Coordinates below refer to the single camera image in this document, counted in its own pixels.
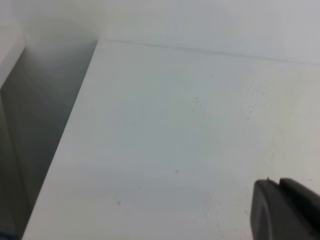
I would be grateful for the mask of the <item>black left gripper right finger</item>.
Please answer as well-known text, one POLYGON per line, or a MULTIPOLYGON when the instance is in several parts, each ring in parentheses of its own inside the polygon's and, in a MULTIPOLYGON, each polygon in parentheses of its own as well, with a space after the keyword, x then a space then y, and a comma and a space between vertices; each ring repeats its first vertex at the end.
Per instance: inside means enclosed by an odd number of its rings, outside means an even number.
POLYGON ((279 185, 292 203, 304 213, 320 212, 320 196, 291 178, 281 178, 279 185))

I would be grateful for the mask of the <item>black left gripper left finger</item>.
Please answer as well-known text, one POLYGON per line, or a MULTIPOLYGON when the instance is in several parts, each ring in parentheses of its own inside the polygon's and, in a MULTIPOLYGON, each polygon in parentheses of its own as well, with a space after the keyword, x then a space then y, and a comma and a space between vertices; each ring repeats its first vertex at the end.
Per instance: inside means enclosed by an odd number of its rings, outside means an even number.
POLYGON ((318 240, 320 212, 300 211, 270 179, 254 183, 250 210, 254 240, 318 240))

